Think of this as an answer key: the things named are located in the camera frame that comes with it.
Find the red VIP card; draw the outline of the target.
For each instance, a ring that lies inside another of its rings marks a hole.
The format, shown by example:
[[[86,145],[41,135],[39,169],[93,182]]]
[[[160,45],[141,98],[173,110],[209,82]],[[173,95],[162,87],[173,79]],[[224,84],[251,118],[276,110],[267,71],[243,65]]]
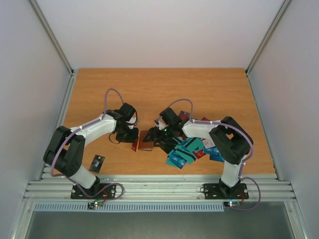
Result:
[[[132,144],[131,149],[132,149],[134,152],[137,151],[137,149],[138,149],[138,142],[137,142],[137,141]]]

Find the brown leather card holder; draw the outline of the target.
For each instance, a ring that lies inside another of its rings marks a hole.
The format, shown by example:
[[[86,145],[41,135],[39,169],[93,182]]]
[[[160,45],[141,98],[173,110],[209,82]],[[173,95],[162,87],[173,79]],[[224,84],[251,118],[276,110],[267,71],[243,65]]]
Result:
[[[154,147],[154,142],[149,139],[148,131],[142,130],[140,132],[138,150],[152,151],[153,147]]]

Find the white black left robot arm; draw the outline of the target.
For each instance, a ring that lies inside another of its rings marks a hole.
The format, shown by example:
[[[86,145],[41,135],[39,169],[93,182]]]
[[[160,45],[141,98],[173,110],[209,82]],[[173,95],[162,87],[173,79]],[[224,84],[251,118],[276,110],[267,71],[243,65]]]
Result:
[[[105,110],[96,119],[77,127],[58,127],[44,153],[43,161],[58,176],[72,181],[87,198],[96,198],[102,193],[100,179],[82,164],[85,147],[106,134],[115,134],[118,143],[134,143],[138,139],[136,109],[123,103],[118,110]]]

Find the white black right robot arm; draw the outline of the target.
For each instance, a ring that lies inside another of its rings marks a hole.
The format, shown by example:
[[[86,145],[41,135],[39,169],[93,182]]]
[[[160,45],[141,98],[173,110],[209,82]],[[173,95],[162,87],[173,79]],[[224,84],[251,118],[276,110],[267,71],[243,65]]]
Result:
[[[193,163],[199,153],[208,153],[204,141],[213,142],[213,152],[224,160],[224,168],[217,186],[217,194],[228,199],[237,193],[245,161],[253,153],[253,140],[232,118],[219,121],[196,120],[188,114],[178,116],[167,108],[143,137],[167,154],[167,163],[182,169]]]

